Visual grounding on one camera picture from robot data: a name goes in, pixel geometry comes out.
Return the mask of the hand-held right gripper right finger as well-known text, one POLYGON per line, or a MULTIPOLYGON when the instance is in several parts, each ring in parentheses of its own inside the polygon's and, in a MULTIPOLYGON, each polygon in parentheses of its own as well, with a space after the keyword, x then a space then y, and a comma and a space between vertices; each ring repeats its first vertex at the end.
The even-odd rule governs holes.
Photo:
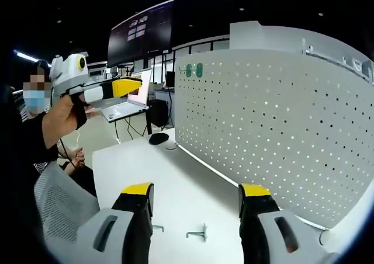
POLYGON ((280 210, 268 189, 242 183, 239 236, 244 263, 331 263, 311 227, 280 210))

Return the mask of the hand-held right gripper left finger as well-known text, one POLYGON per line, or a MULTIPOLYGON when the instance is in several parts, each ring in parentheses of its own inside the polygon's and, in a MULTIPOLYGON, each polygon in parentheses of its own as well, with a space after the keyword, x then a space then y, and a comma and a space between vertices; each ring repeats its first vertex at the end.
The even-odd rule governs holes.
POLYGON ((122 190, 110 209, 90 218, 77 234, 73 263, 148 263, 153 234, 154 184, 122 190))

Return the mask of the person's left hand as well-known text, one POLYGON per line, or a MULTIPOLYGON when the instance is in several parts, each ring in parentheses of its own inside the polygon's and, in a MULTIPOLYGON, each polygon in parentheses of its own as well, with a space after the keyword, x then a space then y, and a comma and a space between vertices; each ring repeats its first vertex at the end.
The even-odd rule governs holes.
POLYGON ((79 96, 64 95, 53 109, 56 110, 56 128, 60 137, 78 130, 88 119, 100 115, 99 110, 85 105, 79 96))

